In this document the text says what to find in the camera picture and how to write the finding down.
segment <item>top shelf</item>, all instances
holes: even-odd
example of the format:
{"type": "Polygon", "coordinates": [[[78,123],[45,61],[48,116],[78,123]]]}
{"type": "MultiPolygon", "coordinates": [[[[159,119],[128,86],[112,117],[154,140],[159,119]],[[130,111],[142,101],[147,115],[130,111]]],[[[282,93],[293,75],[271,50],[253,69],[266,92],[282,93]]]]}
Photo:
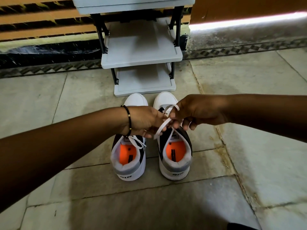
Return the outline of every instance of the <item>top shelf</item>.
{"type": "Polygon", "coordinates": [[[169,24],[169,18],[110,23],[110,35],[105,36],[108,53],[102,54],[102,68],[181,61],[182,52],[174,46],[175,32],[169,30],[169,24]]]}
{"type": "Polygon", "coordinates": [[[73,0],[80,14],[110,13],[193,5],[195,0],[73,0]]]}

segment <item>person's right arm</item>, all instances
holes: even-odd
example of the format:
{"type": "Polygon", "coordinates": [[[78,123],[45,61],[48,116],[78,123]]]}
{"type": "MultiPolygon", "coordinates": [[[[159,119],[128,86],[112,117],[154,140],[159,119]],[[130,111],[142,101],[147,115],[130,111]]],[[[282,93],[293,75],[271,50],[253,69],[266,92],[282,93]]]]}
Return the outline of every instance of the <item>person's right arm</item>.
{"type": "Polygon", "coordinates": [[[237,123],[307,143],[307,96],[190,94],[178,106],[170,113],[175,128],[237,123]]]}

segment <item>white plastic shelf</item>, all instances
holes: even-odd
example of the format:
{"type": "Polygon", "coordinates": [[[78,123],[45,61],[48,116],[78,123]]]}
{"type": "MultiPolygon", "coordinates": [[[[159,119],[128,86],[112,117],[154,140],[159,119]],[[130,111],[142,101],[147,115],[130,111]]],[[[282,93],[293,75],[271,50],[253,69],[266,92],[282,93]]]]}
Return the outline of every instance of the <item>white plastic shelf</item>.
{"type": "Polygon", "coordinates": [[[120,97],[136,92],[175,91],[175,81],[169,78],[170,71],[171,65],[169,63],[115,69],[119,83],[114,86],[114,95],[120,97]]]}
{"type": "Polygon", "coordinates": [[[105,36],[108,53],[102,54],[102,68],[181,61],[182,52],[174,46],[175,32],[168,29],[169,23],[169,18],[110,23],[110,35],[105,36]]]}
{"type": "Polygon", "coordinates": [[[110,13],[193,5],[195,0],[73,0],[80,14],[110,13]]]}

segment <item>bottom shelf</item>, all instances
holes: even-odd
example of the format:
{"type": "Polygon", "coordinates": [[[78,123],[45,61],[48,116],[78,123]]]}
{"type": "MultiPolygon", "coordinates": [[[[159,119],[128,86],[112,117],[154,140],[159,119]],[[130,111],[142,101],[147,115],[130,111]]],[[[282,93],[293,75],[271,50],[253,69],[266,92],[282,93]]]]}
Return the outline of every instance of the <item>bottom shelf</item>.
{"type": "Polygon", "coordinates": [[[114,86],[116,97],[176,90],[175,80],[169,78],[170,63],[123,67],[115,72],[119,80],[114,86]]]}

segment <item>right shoe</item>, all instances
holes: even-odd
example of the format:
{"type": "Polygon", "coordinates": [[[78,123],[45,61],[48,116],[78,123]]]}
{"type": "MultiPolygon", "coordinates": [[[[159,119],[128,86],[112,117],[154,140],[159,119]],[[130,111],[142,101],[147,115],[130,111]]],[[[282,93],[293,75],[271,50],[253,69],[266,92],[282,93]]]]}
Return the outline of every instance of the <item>right shoe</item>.
{"type": "MultiPolygon", "coordinates": [[[[162,92],[156,97],[153,106],[168,116],[177,103],[174,95],[162,92]]],[[[182,127],[168,128],[161,136],[157,136],[157,141],[159,167],[163,176],[174,181],[185,178],[192,160],[192,145],[187,132],[182,127]]]]}
{"type": "MultiPolygon", "coordinates": [[[[125,101],[124,105],[129,106],[148,106],[145,97],[139,93],[133,93],[125,101]]],[[[125,137],[123,135],[115,135],[111,162],[117,176],[124,181],[134,181],[138,179],[145,170],[146,138],[140,135],[125,137]]]]}

